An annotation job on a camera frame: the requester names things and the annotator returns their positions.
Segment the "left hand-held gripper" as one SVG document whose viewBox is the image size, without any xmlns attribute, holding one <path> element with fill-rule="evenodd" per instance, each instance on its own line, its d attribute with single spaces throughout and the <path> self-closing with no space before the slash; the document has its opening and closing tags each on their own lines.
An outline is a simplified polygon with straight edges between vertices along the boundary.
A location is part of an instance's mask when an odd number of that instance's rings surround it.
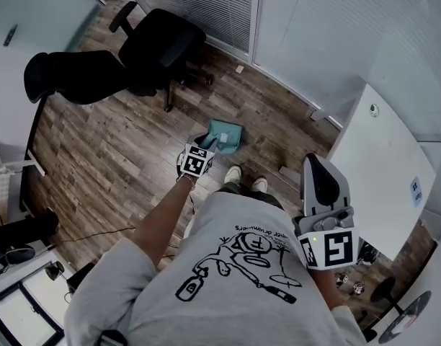
<svg viewBox="0 0 441 346">
<path fill-rule="evenodd" d="M 191 136 L 177 157 L 177 174 L 200 178 L 213 164 L 218 139 L 210 133 Z"/>
</svg>

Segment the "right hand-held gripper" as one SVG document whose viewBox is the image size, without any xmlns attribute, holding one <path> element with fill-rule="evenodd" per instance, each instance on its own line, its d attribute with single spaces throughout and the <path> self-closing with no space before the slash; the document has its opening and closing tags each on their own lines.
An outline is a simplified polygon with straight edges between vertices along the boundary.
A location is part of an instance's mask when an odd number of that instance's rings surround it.
<svg viewBox="0 0 441 346">
<path fill-rule="evenodd" d="M 354 209 L 349 206 L 346 177 L 330 161 L 307 154 L 301 173 L 301 197 L 306 216 L 294 217 L 293 224 L 306 267 L 330 270 L 353 265 L 359 234 L 353 221 Z M 333 211 L 323 213 L 326 207 Z"/>
</svg>

